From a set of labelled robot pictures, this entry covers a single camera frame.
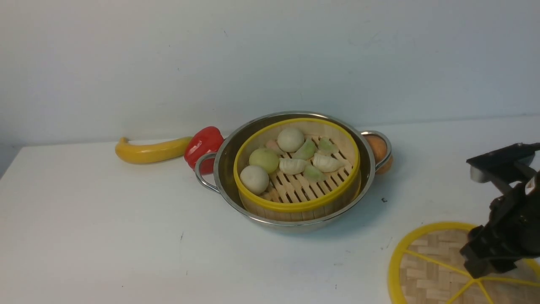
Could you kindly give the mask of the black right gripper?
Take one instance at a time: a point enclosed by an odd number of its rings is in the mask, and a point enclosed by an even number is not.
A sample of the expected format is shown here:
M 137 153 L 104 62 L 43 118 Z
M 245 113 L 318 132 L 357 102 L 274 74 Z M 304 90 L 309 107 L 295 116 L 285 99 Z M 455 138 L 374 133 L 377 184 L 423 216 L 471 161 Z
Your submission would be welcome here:
M 474 279 L 507 273 L 518 259 L 539 257 L 539 172 L 512 187 L 493 200 L 488 222 L 459 250 Z

